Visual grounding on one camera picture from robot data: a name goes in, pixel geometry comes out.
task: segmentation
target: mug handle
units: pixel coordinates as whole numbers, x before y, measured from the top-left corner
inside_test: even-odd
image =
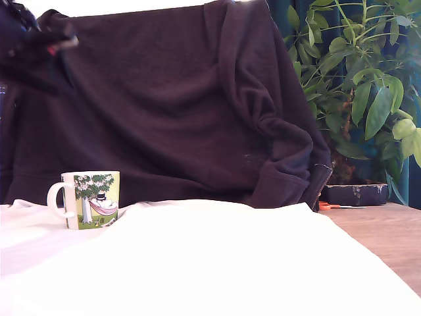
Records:
[[[59,182],[51,186],[47,194],[47,206],[50,209],[53,209],[55,213],[58,214],[59,216],[69,219],[74,216],[74,213],[73,212],[62,213],[59,207],[57,206],[57,194],[59,193],[61,188],[65,188],[65,187],[69,189],[74,189],[74,185],[67,182]]]

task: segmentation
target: wooden table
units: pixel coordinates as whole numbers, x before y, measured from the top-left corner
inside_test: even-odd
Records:
[[[375,253],[421,296],[421,211],[388,203],[320,211]]]

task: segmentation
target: dark hoodie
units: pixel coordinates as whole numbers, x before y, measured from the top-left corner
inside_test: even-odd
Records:
[[[68,18],[62,58],[76,93],[9,87],[1,119],[1,203],[45,204],[60,173],[121,172],[120,206],[216,199],[314,207],[331,174],[264,0]]]

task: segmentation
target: dark pot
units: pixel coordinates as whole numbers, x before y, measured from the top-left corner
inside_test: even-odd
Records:
[[[325,186],[320,201],[348,206],[371,206],[387,203],[387,184]]]

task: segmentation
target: ceramic mug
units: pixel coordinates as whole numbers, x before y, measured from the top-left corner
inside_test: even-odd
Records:
[[[118,171],[68,172],[61,175],[61,181],[48,191],[47,205],[66,219],[68,228],[101,228],[118,219]],[[62,188],[64,213],[56,202]]]

